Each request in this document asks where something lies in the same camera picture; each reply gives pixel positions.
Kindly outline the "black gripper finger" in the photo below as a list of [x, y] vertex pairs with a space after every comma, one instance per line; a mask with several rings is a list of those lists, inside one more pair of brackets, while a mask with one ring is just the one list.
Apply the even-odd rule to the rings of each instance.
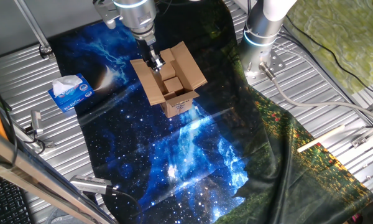
[[150, 53], [150, 67], [153, 71], [158, 72], [165, 65], [165, 61], [160, 54]]

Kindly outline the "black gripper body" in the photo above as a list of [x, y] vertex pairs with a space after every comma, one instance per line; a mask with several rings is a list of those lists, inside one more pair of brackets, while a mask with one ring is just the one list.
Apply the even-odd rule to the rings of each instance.
[[147, 44], [144, 40], [137, 41], [138, 48], [140, 50], [140, 54], [142, 55], [142, 59], [150, 68], [156, 68], [157, 64], [155, 61], [155, 50], [154, 45]]

